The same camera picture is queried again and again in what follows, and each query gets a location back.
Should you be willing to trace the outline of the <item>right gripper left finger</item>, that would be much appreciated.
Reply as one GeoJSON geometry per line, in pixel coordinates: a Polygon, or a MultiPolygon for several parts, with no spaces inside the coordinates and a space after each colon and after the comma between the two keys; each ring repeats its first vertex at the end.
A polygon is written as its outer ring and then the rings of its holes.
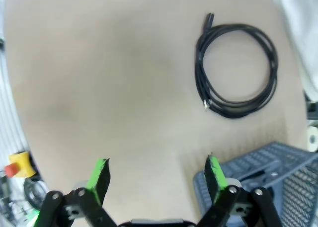
{"type": "Polygon", "coordinates": [[[56,190],[46,194],[34,225],[70,227],[74,220],[84,218],[90,227],[117,226],[102,207],[110,179],[109,159],[99,159],[85,187],[67,195],[56,190]]]}

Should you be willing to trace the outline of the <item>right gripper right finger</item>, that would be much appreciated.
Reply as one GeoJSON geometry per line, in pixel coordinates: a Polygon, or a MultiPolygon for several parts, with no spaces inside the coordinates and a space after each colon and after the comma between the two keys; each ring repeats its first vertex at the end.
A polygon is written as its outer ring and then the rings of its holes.
{"type": "Polygon", "coordinates": [[[282,226],[270,192],[264,187],[248,192],[230,185],[213,155],[206,158],[204,177],[212,205],[198,227],[225,227],[231,216],[239,216],[246,227],[282,226]]]}

